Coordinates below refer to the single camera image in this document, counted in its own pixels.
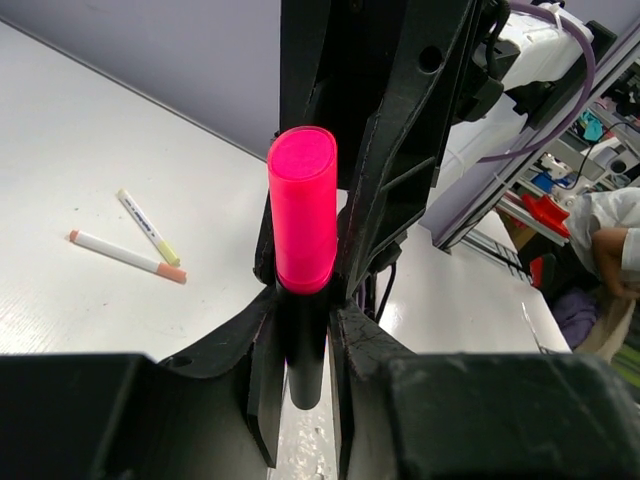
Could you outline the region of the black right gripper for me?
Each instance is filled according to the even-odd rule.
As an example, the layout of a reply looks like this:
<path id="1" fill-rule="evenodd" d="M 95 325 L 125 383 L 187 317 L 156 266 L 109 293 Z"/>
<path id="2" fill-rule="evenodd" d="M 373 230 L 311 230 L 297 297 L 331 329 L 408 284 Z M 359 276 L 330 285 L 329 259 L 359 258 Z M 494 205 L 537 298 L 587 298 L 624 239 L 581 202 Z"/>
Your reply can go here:
<path id="1" fill-rule="evenodd" d="M 426 209 L 455 123 L 503 92 L 502 1 L 283 1 L 279 132 L 335 133 L 340 186 L 332 301 L 343 304 Z"/>

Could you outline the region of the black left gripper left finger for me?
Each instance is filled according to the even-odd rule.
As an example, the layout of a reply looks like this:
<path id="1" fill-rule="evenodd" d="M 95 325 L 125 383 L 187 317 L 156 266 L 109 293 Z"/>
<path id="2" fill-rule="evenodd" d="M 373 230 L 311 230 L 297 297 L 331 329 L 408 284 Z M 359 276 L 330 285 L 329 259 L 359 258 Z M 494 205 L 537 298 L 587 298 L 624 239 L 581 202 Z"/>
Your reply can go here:
<path id="1" fill-rule="evenodd" d="M 259 479 L 280 414 L 276 291 L 155 362 L 142 354 L 1 359 L 5 479 Z"/>

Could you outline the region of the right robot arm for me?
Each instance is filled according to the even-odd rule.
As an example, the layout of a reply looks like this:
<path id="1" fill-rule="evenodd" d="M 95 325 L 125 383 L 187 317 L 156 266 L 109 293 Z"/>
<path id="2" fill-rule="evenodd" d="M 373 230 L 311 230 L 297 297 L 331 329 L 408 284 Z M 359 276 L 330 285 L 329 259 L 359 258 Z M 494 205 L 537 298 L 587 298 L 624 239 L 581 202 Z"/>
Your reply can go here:
<path id="1" fill-rule="evenodd" d="M 285 1 L 280 21 L 254 271 L 342 298 L 422 216 L 447 146 L 540 127 L 615 39 L 553 1 Z"/>

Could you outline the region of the pink highlighter cap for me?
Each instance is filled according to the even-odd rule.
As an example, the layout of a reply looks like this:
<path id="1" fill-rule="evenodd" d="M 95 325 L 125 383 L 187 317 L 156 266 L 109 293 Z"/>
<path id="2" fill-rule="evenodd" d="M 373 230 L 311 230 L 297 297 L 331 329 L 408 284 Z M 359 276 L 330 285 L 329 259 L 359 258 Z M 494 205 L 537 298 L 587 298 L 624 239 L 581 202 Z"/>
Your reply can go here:
<path id="1" fill-rule="evenodd" d="M 337 160 L 334 136 L 315 126 L 285 131 L 268 152 L 276 274 L 296 294 L 319 292 L 333 272 Z"/>

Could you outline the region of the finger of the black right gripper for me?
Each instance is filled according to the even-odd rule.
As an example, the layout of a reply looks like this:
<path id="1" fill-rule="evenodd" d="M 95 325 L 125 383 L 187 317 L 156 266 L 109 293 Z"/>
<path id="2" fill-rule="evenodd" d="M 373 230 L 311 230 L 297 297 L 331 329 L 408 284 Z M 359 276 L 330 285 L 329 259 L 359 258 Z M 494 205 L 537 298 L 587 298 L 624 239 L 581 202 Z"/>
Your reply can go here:
<path id="1" fill-rule="evenodd" d="M 255 249 L 253 267 L 254 275 L 264 285 L 271 286 L 276 283 L 275 257 L 272 208 L 270 196 L 267 196 Z"/>

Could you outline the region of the black pink highlighter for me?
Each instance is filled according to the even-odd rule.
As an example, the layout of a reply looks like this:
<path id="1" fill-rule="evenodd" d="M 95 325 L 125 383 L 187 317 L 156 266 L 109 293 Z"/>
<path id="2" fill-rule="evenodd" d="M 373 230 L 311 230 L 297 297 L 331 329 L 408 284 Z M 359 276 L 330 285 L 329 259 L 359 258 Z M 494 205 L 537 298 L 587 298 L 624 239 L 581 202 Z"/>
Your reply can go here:
<path id="1" fill-rule="evenodd" d="M 296 293 L 276 276 L 276 324 L 284 350 L 290 397 L 300 410 L 311 410 L 322 390 L 330 289 Z"/>

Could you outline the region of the person's hand in background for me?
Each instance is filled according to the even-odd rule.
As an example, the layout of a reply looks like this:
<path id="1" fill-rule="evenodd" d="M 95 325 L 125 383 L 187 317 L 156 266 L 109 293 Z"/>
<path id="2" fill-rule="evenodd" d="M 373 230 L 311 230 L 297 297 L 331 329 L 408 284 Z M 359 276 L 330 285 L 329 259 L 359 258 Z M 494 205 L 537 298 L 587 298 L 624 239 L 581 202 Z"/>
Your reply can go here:
<path id="1" fill-rule="evenodd" d="M 639 291 L 621 281 L 622 254 L 628 230 L 603 228 L 592 235 L 594 264 L 608 290 L 619 298 L 638 300 Z"/>

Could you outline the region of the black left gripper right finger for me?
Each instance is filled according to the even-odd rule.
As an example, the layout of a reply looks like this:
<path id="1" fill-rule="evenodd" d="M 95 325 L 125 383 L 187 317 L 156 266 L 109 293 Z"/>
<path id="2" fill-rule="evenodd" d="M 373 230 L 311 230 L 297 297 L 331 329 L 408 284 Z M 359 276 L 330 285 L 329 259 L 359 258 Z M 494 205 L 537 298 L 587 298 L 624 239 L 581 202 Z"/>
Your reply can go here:
<path id="1" fill-rule="evenodd" d="M 329 320 L 342 479 L 635 479 L 639 411 L 603 361 L 416 354 L 353 302 Z"/>

